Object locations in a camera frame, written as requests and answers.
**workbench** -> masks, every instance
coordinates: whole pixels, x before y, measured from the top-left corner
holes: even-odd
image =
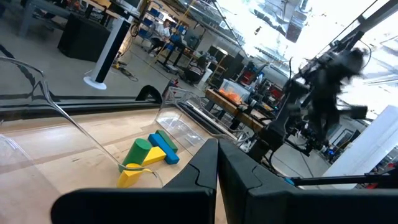
[[[135,139],[146,139],[149,134],[163,129],[155,122],[158,111],[86,114],[73,116],[73,119],[121,162]],[[168,113],[176,113],[204,140],[211,137],[190,118],[181,116],[177,109]],[[8,121],[2,124],[1,134],[11,138],[24,151],[2,150],[0,223],[50,223],[50,208],[61,194],[87,187],[116,187],[120,175],[116,164],[65,118]],[[186,135],[175,133],[171,138],[178,147],[178,164],[159,161],[147,166],[158,173],[163,184],[173,179],[200,148],[183,147],[178,139]],[[132,187],[160,185],[159,180],[148,173]],[[215,223],[226,223],[220,189]]]
[[[220,93],[217,93],[214,90],[208,89],[205,93],[206,98],[209,100],[208,104],[205,106],[207,111],[211,111],[214,105],[221,107],[226,113],[229,113],[233,116],[236,116],[240,122],[244,125],[252,129],[254,132],[258,132],[265,125],[270,123],[270,120],[258,121],[258,119],[266,118],[263,114],[258,112],[257,110],[252,110],[251,115],[246,113],[242,113],[238,110],[238,106],[236,103],[232,103],[227,100],[225,97],[221,96]]]

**blue block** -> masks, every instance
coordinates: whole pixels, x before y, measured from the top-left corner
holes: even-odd
[[[176,164],[180,158],[173,152],[173,149],[163,140],[159,134],[150,134],[148,137],[149,142],[153,146],[159,146],[165,153],[166,158],[164,159],[167,164]]]

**green cylinder block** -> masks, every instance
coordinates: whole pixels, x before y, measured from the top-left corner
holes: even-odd
[[[134,144],[131,146],[130,151],[127,153],[126,158],[124,158],[123,165],[126,166],[131,163],[141,165],[151,148],[152,145],[149,141],[140,138],[136,139]]]

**toy block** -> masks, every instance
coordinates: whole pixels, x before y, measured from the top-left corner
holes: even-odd
[[[161,161],[166,157],[166,153],[159,147],[152,147],[150,149],[147,157],[144,159],[142,163],[143,166],[148,166],[149,164],[153,164],[157,161]]]
[[[174,144],[174,142],[169,138],[169,136],[166,134],[165,131],[163,130],[157,130],[156,134],[159,134],[160,136],[162,136],[162,139],[170,146],[171,149],[173,149],[174,153],[177,153],[178,148],[177,146]]]
[[[159,146],[166,153],[166,157],[164,160],[167,164],[178,163],[180,158],[178,158],[173,149],[171,149],[170,146],[163,140],[162,136],[160,136],[159,134],[150,134],[148,140],[150,141],[150,143],[152,143],[153,146]]]
[[[126,157],[124,158],[122,164],[124,166],[126,166],[127,164],[141,165],[144,162],[144,159],[147,157],[151,148],[152,146],[147,140],[140,138],[136,139]]]
[[[138,164],[127,164],[126,167],[135,168],[135,167],[141,167],[141,166]],[[118,184],[116,184],[116,186],[118,188],[128,188],[138,181],[141,174],[142,174],[142,170],[138,170],[138,171],[124,170],[120,174]]]

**yellow block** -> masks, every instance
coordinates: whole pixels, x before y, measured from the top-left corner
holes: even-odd
[[[149,164],[163,160],[165,157],[166,153],[159,146],[152,147],[148,152],[147,157],[145,157],[142,165],[148,166]]]
[[[141,167],[138,164],[127,164],[128,168],[135,168],[135,167]],[[141,176],[142,170],[140,171],[129,171],[129,170],[124,170],[120,174],[118,184],[116,185],[119,188],[128,188],[135,184],[139,177]]]

